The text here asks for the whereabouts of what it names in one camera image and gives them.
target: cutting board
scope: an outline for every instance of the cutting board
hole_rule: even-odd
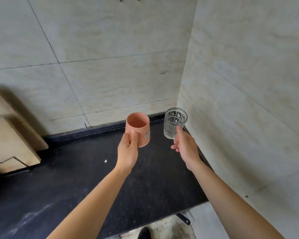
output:
[[[21,134],[4,117],[0,117],[0,173],[40,163],[40,158]]]
[[[4,116],[7,120],[9,120],[9,122],[12,123],[12,125],[18,130],[18,132],[20,132],[20,134],[34,151],[48,148],[48,144],[46,144],[42,137],[1,96],[0,116]]]

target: hand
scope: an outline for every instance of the hand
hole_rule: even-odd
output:
[[[131,134],[124,133],[117,148],[117,163],[115,167],[127,174],[131,172],[137,160],[137,138],[137,132],[132,131]]]
[[[176,152],[180,152],[187,168],[191,171],[197,162],[201,162],[195,139],[181,129],[180,126],[177,126],[177,135],[171,149],[176,149]]]

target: left hand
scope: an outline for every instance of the left hand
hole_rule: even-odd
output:
[[[127,174],[131,172],[138,156],[137,139],[137,132],[132,131],[131,134],[123,134],[122,140],[117,148],[117,163],[115,168]]]

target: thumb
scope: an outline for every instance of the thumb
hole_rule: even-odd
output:
[[[179,136],[179,139],[184,140],[185,134],[184,134],[183,129],[180,126],[177,126],[176,129],[177,129],[177,135]]]
[[[137,147],[138,133],[135,131],[131,131],[130,138],[131,138],[130,146]]]

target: forearm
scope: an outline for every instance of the forearm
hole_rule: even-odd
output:
[[[47,239],[95,239],[127,175],[114,168]]]
[[[193,173],[230,238],[283,238],[202,161],[193,166]]]

